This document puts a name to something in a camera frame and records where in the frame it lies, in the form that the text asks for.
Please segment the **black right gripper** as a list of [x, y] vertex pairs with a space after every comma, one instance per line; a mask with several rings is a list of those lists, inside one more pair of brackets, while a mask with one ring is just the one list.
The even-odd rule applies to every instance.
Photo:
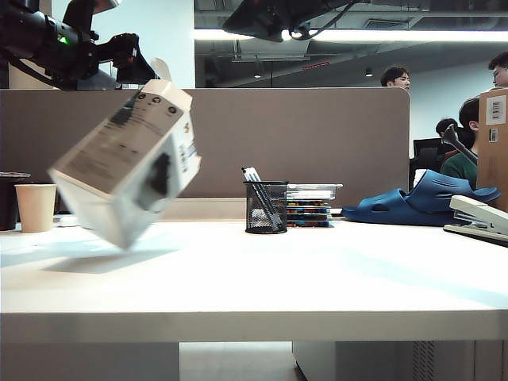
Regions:
[[282, 42], [283, 30], [294, 30], [329, 11], [328, 1], [243, 1], [221, 28], [227, 33]]

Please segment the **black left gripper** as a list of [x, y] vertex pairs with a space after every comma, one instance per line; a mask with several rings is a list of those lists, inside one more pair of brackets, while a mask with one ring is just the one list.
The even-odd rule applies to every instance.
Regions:
[[[100, 63], [113, 62], [117, 69], [116, 82], [120, 84], [144, 85], [151, 79], [159, 79], [152, 67], [140, 52], [139, 36], [135, 33], [122, 33], [113, 36], [108, 42], [98, 45]], [[134, 111], [137, 94], [130, 97], [111, 117], [115, 124], [125, 124]]]

